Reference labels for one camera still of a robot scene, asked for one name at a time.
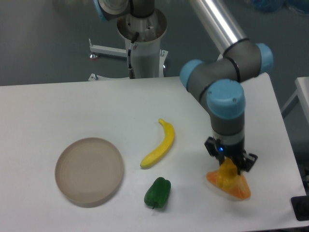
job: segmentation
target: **yellow banana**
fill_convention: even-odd
[[[159,119],[159,123],[163,126],[165,138],[162,143],[151,153],[149,153],[140,163],[141,168],[150,168],[159,162],[173,145],[175,138],[175,130],[172,124]]]

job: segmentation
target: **grey floor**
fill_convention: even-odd
[[[309,76],[309,17],[286,8],[263,14],[243,2],[225,0],[248,37],[271,47],[275,67],[270,77],[282,107],[296,89],[295,79]],[[156,0],[156,6],[168,20],[162,39],[162,48],[169,51],[166,76],[179,75],[191,59],[217,59],[219,52],[188,0]],[[0,86],[80,82],[91,73],[128,75],[124,59],[91,61],[88,38],[93,44],[124,48],[116,20],[101,22],[91,0],[1,0]],[[285,125],[297,161],[308,162],[309,125],[299,104]]]

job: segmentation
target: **plate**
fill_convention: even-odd
[[[60,155],[55,169],[60,191],[74,204],[96,207],[118,189],[124,164],[118,149],[100,138],[81,139]]]

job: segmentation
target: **pepper stem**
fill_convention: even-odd
[[[154,203],[153,209],[158,205],[158,202]]]

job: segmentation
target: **blue joint cap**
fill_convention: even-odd
[[[246,106],[242,86],[229,79],[214,82],[207,90],[207,105],[219,118],[229,120],[239,117]]]
[[[183,86],[187,89],[188,81],[190,79],[190,75],[193,72],[193,70],[200,64],[204,63],[203,61],[199,59],[193,59],[186,63],[182,70],[180,71],[180,80],[183,84]]]
[[[98,0],[93,0],[93,3],[95,5],[95,9],[96,9],[96,11],[97,11],[101,21],[103,21],[103,22],[107,21],[107,19],[103,15],[103,12],[101,10],[101,7],[100,7],[100,4],[99,4]]]
[[[271,71],[274,67],[274,56],[272,55],[270,48],[264,43],[257,43],[256,45],[261,51],[262,58],[260,74]]]

